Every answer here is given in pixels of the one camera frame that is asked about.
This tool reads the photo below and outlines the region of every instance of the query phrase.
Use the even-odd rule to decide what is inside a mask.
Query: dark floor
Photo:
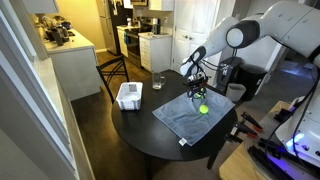
[[[113,57],[108,53],[99,53],[97,56],[99,63]],[[310,71],[306,71],[304,75],[303,73],[294,75],[294,73],[286,72],[286,70],[300,71],[304,62],[296,63],[296,65],[287,65],[289,68],[278,68],[270,82],[252,101],[243,102],[237,106],[238,115],[246,111],[259,120],[278,100],[291,101],[296,96],[304,95],[313,81],[310,74],[306,76]],[[129,62],[127,68],[130,81],[142,81],[151,76],[149,72],[137,68]],[[115,87],[112,89],[114,94],[117,94],[122,81],[125,79],[121,79],[113,85]],[[143,155],[123,142],[114,130],[111,122],[112,104],[105,87],[102,87],[101,93],[73,101],[72,106],[96,179],[145,179]],[[206,168],[207,159],[191,162],[155,160],[154,179],[219,179],[219,166],[237,146],[237,144],[227,143],[217,157],[212,170]]]

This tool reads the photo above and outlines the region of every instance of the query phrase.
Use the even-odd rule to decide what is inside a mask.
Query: wooden floor
[[[99,63],[114,56],[110,53],[98,53]],[[142,81],[151,74],[126,61],[130,81]],[[113,94],[120,87],[116,79],[112,84]],[[106,88],[100,93],[72,101],[80,133],[83,138],[92,169],[97,180],[140,180],[144,179],[143,156],[120,139],[111,122],[111,100]]]

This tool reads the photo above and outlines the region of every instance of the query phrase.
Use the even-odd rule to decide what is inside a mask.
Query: coffee maker
[[[158,18],[152,19],[152,33],[160,34],[160,19]]]

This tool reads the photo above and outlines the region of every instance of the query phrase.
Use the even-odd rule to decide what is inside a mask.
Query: white container
[[[244,87],[242,84],[229,83],[226,97],[232,102],[237,102],[240,100],[246,90],[246,87]]]
[[[139,110],[142,95],[141,82],[122,83],[116,97],[121,110]]]

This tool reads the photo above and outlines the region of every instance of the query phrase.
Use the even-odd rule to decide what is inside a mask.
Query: black chair
[[[107,91],[109,93],[109,96],[111,98],[112,104],[114,103],[114,97],[112,95],[112,92],[110,90],[110,81],[113,76],[126,76],[127,82],[129,82],[129,76],[126,68],[126,63],[124,60],[124,57],[121,55],[119,57],[116,57],[108,62],[105,62],[101,64],[100,66],[96,66],[97,70],[100,74],[100,77],[104,83],[104,85],[107,88]]]

